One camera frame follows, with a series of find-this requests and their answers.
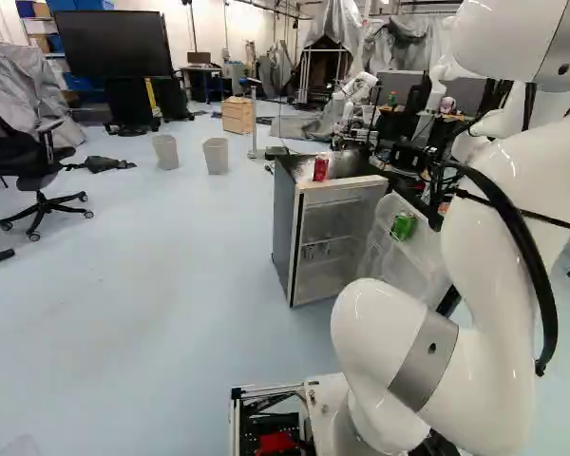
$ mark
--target wooden crate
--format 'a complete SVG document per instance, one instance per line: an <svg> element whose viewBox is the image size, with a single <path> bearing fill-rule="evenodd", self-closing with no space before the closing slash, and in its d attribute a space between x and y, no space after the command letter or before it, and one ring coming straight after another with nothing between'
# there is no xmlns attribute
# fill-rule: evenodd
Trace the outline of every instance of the wooden crate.
<svg viewBox="0 0 570 456"><path fill-rule="evenodd" d="M36 17L50 17L50 9L46 3L34 2L34 14Z"/></svg>
<svg viewBox="0 0 570 456"><path fill-rule="evenodd" d="M254 121L251 100L230 97L221 102L221 125L225 131L251 133Z"/></svg>
<svg viewBox="0 0 570 456"><path fill-rule="evenodd" d="M29 41L31 42L32 46L40 48L43 53L50 53L50 46L48 45L48 39L46 35L31 33L29 35Z"/></svg>

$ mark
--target white bucket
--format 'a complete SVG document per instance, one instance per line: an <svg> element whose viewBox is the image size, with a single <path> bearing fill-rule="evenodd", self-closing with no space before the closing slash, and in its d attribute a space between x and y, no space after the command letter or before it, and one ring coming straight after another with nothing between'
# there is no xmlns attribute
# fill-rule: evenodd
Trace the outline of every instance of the white bucket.
<svg viewBox="0 0 570 456"><path fill-rule="evenodd" d="M152 138L154 150L159 157L158 166L160 169L169 171L180 166L180 158L178 157L178 145L174 137L171 135L156 135Z"/></svg>
<svg viewBox="0 0 570 456"><path fill-rule="evenodd" d="M211 138L202 144L202 151L207 162L209 174L226 174L228 172L228 140Z"/></svg>

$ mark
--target red object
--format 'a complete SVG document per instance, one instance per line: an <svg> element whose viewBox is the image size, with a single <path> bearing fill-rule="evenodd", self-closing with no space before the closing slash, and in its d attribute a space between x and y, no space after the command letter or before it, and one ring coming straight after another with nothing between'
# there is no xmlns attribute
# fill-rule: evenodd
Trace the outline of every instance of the red object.
<svg viewBox="0 0 570 456"><path fill-rule="evenodd" d="M327 166L330 164L329 159L314 159L313 181L322 182L327 178Z"/></svg>
<svg viewBox="0 0 570 456"><path fill-rule="evenodd" d="M286 449L296 448L297 444L292 440L288 432L275 432L259 436L259 450L256 456L278 453Z"/></svg>

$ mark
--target gray cover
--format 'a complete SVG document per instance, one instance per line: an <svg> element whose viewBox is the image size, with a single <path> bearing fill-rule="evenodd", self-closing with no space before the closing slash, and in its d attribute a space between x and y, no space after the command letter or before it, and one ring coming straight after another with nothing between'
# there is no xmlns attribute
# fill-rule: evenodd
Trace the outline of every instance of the gray cover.
<svg viewBox="0 0 570 456"><path fill-rule="evenodd" d="M66 100L38 47L0 43L0 116L34 136L38 125L65 117L53 131L55 146L77 146L86 139L68 116Z"/></svg>
<svg viewBox="0 0 570 456"><path fill-rule="evenodd" d="M361 13L354 0L327 0L323 5L314 17L302 48L327 36L335 43L340 43L351 55L355 55L359 48Z"/></svg>
<svg viewBox="0 0 570 456"><path fill-rule="evenodd" d="M293 140L332 140L332 125L341 117L344 102L329 100L322 112L301 112L293 116L277 116L270 127L270 136Z"/></svg>
<svg viewBox="0 0 570 456"><path fill-rule="evenodd" d="M424 71L443 55L443 18L421 15L390 16L371 21L363 45L363 68L377 74L389 69Z"/></svg>
<svg viewBox="0 0 570 456"><path fill-rule="evenodd" d="M284 40L278 40L266 54L259 56L258 77L267 98L274 98L292 77L294 64Z"/></svg>

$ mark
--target black office chair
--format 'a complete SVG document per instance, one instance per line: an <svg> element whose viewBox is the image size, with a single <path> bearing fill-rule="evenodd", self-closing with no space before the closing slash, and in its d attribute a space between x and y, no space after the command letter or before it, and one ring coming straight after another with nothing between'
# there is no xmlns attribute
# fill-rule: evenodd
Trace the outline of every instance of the black office chair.
<svg viewBox="0 0 570 456"><path fill-rule="evenodd" d="M86 192L79 192L66 197L48 199L40 191L49 185L64 166L61 160L71 157L76 152L74 147L53 147L52 130L61 125L64 119L41 124L36 132L39 142L28 134L12 128L0 117L0 176L16 176L17 188L22 192L35 192L36 204L12 217L2 218L0 227L4 231L12 229L12 223L18 219L36 214L31 226L26 231L29 240L37 241L40 233L36 231L46 214L52 211L83 214L91 219L93 213L86 209L63 205L64 202L87 201Z"/></svg>

